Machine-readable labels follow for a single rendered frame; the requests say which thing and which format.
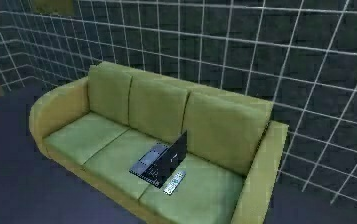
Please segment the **black laptop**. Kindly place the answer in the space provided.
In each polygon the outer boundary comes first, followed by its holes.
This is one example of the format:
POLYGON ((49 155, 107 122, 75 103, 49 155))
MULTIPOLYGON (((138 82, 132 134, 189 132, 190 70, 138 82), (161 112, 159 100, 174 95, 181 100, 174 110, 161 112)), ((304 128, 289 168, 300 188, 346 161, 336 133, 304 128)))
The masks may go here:
POLYGON ((154 187, 161 188, 186 158, 187 132, 184 131, 170 146, 155 144, 130 169, 129 172, 154 187))

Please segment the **grey remote control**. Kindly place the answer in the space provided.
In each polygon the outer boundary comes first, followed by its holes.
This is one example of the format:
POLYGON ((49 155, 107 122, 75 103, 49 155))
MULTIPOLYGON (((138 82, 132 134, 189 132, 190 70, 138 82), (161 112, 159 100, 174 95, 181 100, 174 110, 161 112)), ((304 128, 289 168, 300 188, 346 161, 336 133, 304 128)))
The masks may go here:
POLYGON ((166 195, 172 195, 179 186, 179 184, 182 182, 182 180, 185 178, 185 176, 186 172, 184 170, 179 170, 175 172, 166 187, 163 189, 163 193, 166 195))

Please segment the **green yellow sofa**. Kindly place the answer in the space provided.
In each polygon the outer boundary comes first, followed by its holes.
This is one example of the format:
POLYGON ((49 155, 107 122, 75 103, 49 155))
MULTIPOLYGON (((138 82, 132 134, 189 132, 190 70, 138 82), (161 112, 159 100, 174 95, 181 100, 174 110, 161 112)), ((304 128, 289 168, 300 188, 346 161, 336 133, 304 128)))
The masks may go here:
POLYGON ((110 62, 32 106, 39 151, 146 224, 263 224, 287 125, 273 104, 110 62), (129 169, 187 132, 186 172, 172 195, 129 169))

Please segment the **olive framed picture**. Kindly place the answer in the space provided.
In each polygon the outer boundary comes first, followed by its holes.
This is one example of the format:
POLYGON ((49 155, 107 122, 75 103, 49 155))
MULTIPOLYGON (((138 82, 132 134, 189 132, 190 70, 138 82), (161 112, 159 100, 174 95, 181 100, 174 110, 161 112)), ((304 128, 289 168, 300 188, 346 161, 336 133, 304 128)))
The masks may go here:
POLYGON ((30 0, 33 11, 43 15, 73 16, 73 0, 30 0))

